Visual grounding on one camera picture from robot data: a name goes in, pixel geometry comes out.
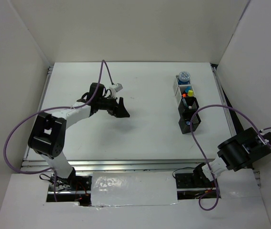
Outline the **yellow highlighter marker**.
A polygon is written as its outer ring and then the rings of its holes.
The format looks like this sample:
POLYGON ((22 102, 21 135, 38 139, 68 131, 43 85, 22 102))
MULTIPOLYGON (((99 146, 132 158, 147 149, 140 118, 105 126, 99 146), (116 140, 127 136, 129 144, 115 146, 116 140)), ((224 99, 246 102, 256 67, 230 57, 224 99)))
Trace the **yellow highlighter marker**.
POLYGON ((187 96, 194 96, 193 90, 189 90, 189 91, 187 92, 187 96))

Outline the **blue cleaning gel jar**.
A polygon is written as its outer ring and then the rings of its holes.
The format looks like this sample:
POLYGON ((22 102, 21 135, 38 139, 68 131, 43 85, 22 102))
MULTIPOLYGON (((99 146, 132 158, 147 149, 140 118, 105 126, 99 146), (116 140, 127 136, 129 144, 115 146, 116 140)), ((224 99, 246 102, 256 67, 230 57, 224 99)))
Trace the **blue cleaning gel jar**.
POLYGON ((183 71, 178 75, 178 85, 190 84, 191 75, 189 72, 183 71))

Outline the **blue ballpoint pen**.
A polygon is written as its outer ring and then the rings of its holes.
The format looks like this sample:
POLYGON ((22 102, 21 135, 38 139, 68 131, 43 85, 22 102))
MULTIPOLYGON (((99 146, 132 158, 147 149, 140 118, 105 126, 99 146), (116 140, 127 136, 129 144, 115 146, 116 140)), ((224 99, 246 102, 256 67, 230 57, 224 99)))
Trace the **blue ballpoint pen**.
POLYGON ((187 102, 186 102, 186 100, 185 100, 185 98, 182 98, 182 102, 183 102, 183 104, 184 104, 185 107, 188 106, 188 105, 187 105, 187 102))

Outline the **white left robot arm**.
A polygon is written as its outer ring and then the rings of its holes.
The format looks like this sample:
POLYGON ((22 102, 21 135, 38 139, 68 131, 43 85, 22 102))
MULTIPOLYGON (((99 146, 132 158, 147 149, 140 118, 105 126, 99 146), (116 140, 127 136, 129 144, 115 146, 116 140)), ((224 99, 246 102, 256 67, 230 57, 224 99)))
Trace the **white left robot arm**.
POLYGON ((38 114, 28 145, 55 169, 57 180, 65 190, 74 189, 80 182, 75 168, 69 164, 63 153, 66 129, 99 110, 105 110, 116 118, 129 118, 123 98, 116 96, 122 89, 120 83, 111 85, 109 89, 103 84, 92 83, 90 90, 74 104, 76 108, 63 109, 52 114, 38 114))

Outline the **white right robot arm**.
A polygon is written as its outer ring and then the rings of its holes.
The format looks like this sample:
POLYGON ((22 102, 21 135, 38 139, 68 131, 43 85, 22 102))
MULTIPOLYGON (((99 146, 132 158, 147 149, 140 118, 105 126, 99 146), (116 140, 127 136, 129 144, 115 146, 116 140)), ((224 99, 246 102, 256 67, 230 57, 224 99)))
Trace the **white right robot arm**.
POLYGON ((271 153, 251 127, 218 145, 216 158, 209 164, 201 163, 193 170, 191 183, 196 187, 217 179, 224 171, 244 169, 271 153))

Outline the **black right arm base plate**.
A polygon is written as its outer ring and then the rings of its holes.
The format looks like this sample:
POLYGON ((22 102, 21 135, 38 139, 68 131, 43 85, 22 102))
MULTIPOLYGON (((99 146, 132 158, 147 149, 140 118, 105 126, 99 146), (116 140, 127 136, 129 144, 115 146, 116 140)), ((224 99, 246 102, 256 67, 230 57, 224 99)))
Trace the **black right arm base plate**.
POLYGON ((178 189, 212 189, 215 187, 213 181, 209 181, 207 178, 203 178, 200 175, 195 175, 191 173, 178 173, 173 175, 176 180, 176 186, 178 189))

